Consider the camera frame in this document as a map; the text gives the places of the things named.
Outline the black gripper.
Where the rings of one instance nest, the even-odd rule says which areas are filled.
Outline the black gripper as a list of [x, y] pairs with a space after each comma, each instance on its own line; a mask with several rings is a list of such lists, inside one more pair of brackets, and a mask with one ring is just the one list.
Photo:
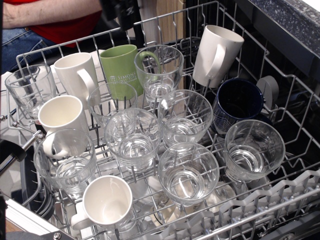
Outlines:
[[100, 5], [108, 21], [118, 19], [123, 31], [134, 27], [140, 21], [140, 9], [137, 0], [100, 0]]

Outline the person's bare forearm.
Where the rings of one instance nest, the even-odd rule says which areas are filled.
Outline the person's bare forearm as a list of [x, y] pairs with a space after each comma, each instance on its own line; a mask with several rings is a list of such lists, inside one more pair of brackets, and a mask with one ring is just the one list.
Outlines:
[[101, 10], [98, 0], [39, 0], [19, 5], [3, 3], [2, 27], [14, 29], [69, 21]]

